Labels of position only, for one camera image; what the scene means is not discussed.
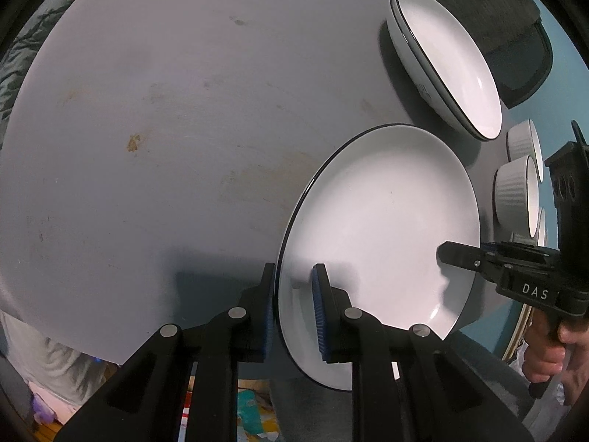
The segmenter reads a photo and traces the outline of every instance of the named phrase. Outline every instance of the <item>purple object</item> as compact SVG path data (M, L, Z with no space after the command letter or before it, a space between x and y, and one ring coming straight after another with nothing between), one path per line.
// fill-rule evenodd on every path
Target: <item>purple object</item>
M33 396L33 412L38 424L51 424L55 420L55 412L36 394Z

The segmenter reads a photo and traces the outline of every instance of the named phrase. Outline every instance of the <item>plate rim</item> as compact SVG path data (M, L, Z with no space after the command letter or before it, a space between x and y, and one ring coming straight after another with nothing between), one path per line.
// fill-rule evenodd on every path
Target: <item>plate rim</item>
M374 126L372 128L366 129L366 131L362 131L361 133L357 134L353 138L350 138L348 141L346 141L344 144L342 144L336 151L334 151L334 153L315 172L315 174L313 175L313 177L311 178L311 180L307 184L306 188L302 192L301 196L299 197L299 200L298 200L296 206L294 207L294 210L292 212L292 215L290 216L290 219L289 219L289 223L286 226L285 235L284 235L284 237L282 239L281 250L280 250L280 252L278 254L278 260L276 261L276 267L275 267L275 271L274 271L274 289L273 289L273 296L272 296L272 312L273 312L273 315L274 315L274 320L275 320L275 323L276 323L276 327L278 329L278 335L280 337L281 343L282 343L283 347L285 348L286 354L288 355L289 359L292 361L292 363L294 364L294 366L297 368L297 370L300 373L302 373L303 376L307 377L307 379L311 380L314 383L319 384L321 387L325 387L327 389L331 389L331 390L338 391L338 392L349 393L351 391L346 390L346 389L338 389L338 388L335 388L335 387L331 387L329 385L326 385L326 384L324 384L322 382L319 382L318 380L314 379L313 377L311 377L309 374L307 374L307 372L305 372L302 369L302 367L297 363L297 361L295 360L295 358L290 353L289 348L288 348L288 345L286 343L286 339L285 339L284 333L282 332L280 312L278 310L279 276L280 276L280 273L281 273L282 262L283 262L283 259L284 259L284 254L285 254L285 249L286 249L286 243L287 243L287 241L289 239L290 231L292 230L292 227L293 227L293 224L295 222L296 216L298 215L299 210L300 210L301 206L303 205L304 200L307 198L308 192L310 192L311 187L314 186L314 184L316 183L316 181L319 178L319 176L321 175L321 173L323 171L325 171L325 168L329 165L330 162L332 162L334 160L334 158L338 154L340 154L345 148L347 148L355 140L358 140L359 138L363 137L364 135L368 134L369 132L376 131L377 129L388 128L388 127L391 127L391 126L407 126L408 128L417 129L418 131L425 132L426 134L430 135L431 137L434 137L435 139L441 141L441 143L444 144L444 146L446 146L449 149L449 151L458 160L458 162L460 163L460 165L464 169L464 172L466 173L466 177L468 179L468 183L470 184L470 189L472 190L472 194L475 197L476 213L477 213L477 215L479 215L479 206L478 206L478 200L476 199L475 189L474 189L474 186L472 185L472 181L470 180L470 175L466 171L466 168L462 164L462 161L460 161L460 159L458 158L458 156L456 156L456 153L454 153L454 151L452 150L452 148L450 148L450 146L448 146L443 140L441 140L440 138L438 138L436 135L432 134L431 132L426 131L423 128L419 128L419 126L415 126L415 125L411 125L411 124L407 124L407 123L385 123L385 124L382 124L382 125L378 125L378 126ZM479 219L479 238L480 238L480 230L481 230L481 219L480 219L480 216L478 217L478 219ZM475 281L475 276L476 276L476 274L473 274L473 276L472 276L472 283L473 284L474 284L474 281Z

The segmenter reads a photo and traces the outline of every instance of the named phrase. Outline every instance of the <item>stacked plates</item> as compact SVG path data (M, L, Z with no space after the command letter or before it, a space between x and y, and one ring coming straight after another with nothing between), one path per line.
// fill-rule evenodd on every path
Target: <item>stacked plates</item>
M494 140L502 121L497 87L459 21L436 0L390 0L387 25L423 99L458 131Z

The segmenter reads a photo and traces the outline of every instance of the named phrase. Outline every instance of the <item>human hand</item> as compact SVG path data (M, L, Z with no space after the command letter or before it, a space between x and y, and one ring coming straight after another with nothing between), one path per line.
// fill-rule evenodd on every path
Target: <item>human hand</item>
M534 310L532 325L525 333L528 348L523 354L522 372L530 382L546 382L563 369L564 344L574 345L571 359L562 374L565 404L572 406L589 379L589 320L562 322L558 339L549 339L549 322L546 314Z

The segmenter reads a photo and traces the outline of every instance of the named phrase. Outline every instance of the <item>round table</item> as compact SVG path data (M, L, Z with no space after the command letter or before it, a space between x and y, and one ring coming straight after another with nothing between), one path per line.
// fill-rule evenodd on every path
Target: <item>round table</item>
M388 35L388 0L76 0L28 72L0 158L0 308L123 363L158 327L237 302L351 137L412 123L475 189L483 240L504 129L449 128Z

